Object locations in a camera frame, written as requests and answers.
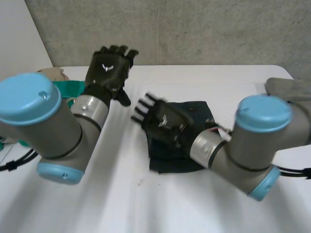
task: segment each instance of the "white logo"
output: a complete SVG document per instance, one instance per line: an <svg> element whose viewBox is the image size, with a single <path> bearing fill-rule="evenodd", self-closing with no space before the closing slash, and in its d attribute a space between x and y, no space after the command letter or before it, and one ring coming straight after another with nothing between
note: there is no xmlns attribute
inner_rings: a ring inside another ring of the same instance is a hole
<svg viewBox="0 0 311 233"><path fill-rule="evenodd" d="M163 119L163 122L161 122L158 127L163 126L164 128L170 129L171 126L170 126L170 123L167 122L166 115L164 115L162 119Z"/></svg>
<svg viewBox="0 0 311 233"><path fill-rule="evenodd" d="M111 70L111 69L113 69L113 66L111 66L111 67L105 67L104 64L103 64L102 66L103 66L103 68L104 68L104 70L105 70L106 72L109 71L109 70Z"/></svg>

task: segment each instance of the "black glove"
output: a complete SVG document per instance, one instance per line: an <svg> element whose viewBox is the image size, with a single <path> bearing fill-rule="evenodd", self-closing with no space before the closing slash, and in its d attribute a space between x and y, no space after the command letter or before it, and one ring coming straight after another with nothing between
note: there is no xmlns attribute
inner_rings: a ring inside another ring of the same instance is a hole
<svg viewBox="0 0 311 233"><path fill-rule="evenodd" d="M108 99L118 100L123 106L130 106L131 101L123 87L138 51L130 50L125 56L126 50L127 46L112 45L109 49L104 46L100 51L96 51L86 74L85 85L86 89L91 87L96 92L108 91Z"/></svg>
<svg viewBox="0 0 311 233"><path fill-rule="evenodd" d="M154 104L151 106L140 99L138 102L146 107L148 112L144 113L136 106L135 111L143 119L136 116L132 116L131 119L141 125L148 137L161 141L170 147L180 147L179 137L187 126L193 124L192 117L181 109L167 104L164 100L157 100L150 94L146 94L146 97L152 100Z"/></svg>

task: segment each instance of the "black cable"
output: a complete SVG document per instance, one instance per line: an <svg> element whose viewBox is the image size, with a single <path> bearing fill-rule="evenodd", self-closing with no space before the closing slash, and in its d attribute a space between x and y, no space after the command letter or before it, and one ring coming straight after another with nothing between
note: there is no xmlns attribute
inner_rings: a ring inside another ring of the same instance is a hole
<svg viewBox="0 0 311 233"><path fill-rule="evenodd" d="M34 152L31 156L29 156L27 159L25 159L25 160L23 160L22 162L20 162L19 164L18 164L18 166L22 166L22 165L24 165L24 164L26 164L26 163L28 163L28 162L30 162L30 161L32 161L35 157L37 157L38 156L38 153L37 152Z"/></svg>
<svg viewBox="0 0 311 233"><path fill-rule="evenodd" d="M38 153L35 152L33 149L30 149L25 155L23 155L22 157L20 157L16 161L12 160L3 166L0 166L0 171L15 170L15 169L17 169L17 167L32 161L36 156L38 156Z"/></svg>
<svg viewBox="0 0 311 233"><path fill-rule="evenodd" d="M306 177L305 174L301 173L301 174L298 174L298 173L288 173L288 172L281 172L281 176L288 176L288 177Z"/></svg>
<svg viewBox="0 0 311 233"><path fill-rule="evenodd" d="M280 170L284 170L284 171L303 173L303 170L289 169L289 168L285 168L285 167L281 167L281 166L277 166L277 167L278 167Z"/></svg>
<svg viewBox="0 0 311 233"><path fill-rule="evenodd" d="M26 159L33 151L34 151L34 149L31 148L24 156L22 156L19 159L17 159L16 162L19 163L22 160Z"/></svg>

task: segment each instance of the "robot finger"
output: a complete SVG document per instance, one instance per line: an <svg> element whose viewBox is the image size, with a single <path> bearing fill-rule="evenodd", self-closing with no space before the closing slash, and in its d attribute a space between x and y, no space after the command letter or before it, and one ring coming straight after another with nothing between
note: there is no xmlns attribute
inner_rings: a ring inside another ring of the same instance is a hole
<svg viewBox="0 0 311 233"><path fill-rule="evenodd" d="M133 60L134 57L136 57L138 54L139 54L139 52L137 50L129 50L126 57Z"/></svg>
<svg viewBox="0 0 311 233"><path fill-rule="evenodd" d="M107 47L102 46L102 48L101 48L101 53L105 53L105 52L108 52L108 49L107 49Z"/></svg>
<svg viewBox="0 0 311 233"><path fill-rule="evenodd" d="M146 93L145 96L148 97L148 98L149 98L150 100L152 100L153 102L157 102L157 101L158 101L158 100L157 100L155 97L153 97L150 93Z"/></svg>
<svg viewBox="0 0 311 233"><path fill-rule="evenodd" d="M135 121L136 123L142 125L142 120L138 119L136 116L131 116L131 119Z"/></svg>
<svg viewBox="0 0 311 233"><path fill-rule="evenodd" d="M110 46L109 51L110 52L115 52L118 48L119 48L119 46L112 45L112 46Z"/></svg>
<svg viewBox="0 0 311 233"><path fill-rule="evenodd" d="M140 110L138 107L135 107L134 109L139 115L141 115L142 117L146 117L147 114L144 113L142 110Z"/></svg>
<svg viewBox="0 0 311 233"><path fill-rule="evenodd" d="M117 49L117 53L121 53L122 55L124 55L124 53L126 52L126 50L128 49L128 47L126 45L122 45Z"/></svg>
<svg viewBox="0 0 311 233"><path fill-rule="evenodd" d="M142 99L139 99L138 100L138 103L140 103L142 106L148 108L148 109L151 109L152 106L150 106L149 104L147 104L146 102L144 102Z"/></svg>

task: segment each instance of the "white wall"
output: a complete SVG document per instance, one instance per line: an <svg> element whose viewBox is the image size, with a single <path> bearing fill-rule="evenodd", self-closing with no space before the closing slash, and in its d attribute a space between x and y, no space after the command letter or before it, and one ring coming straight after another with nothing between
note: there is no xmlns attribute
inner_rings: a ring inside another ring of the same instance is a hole
<svg viewBox="0 0 311 233"><path fill-rule="evenodd" d="M52 67L24 0L0 0L0 80Z"/></svg>

